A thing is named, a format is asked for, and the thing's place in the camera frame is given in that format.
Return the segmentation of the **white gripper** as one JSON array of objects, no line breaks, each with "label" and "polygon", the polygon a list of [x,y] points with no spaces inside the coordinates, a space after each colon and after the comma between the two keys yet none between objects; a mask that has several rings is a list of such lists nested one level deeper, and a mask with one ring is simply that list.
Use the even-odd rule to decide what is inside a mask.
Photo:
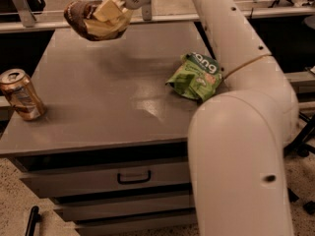
[{"label": "white gripper", "polygon": [[151,0],[105,0],[95,9],[93,16],[100,22],[116,20],[123,15],[119,6],[136,10],[150,2]]}]

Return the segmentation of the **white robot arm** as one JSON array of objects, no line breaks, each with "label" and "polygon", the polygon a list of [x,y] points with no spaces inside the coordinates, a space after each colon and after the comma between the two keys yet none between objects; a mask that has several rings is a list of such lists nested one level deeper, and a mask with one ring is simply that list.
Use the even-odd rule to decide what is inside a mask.
[{"label": "white robot arm", "polygon": [[[138,9],[151,0],[122,0]],[[192,0],[227,90],[203,103],[188,131],[201,236],[294,236],[284,146],[295,92],[233,0]]]}]

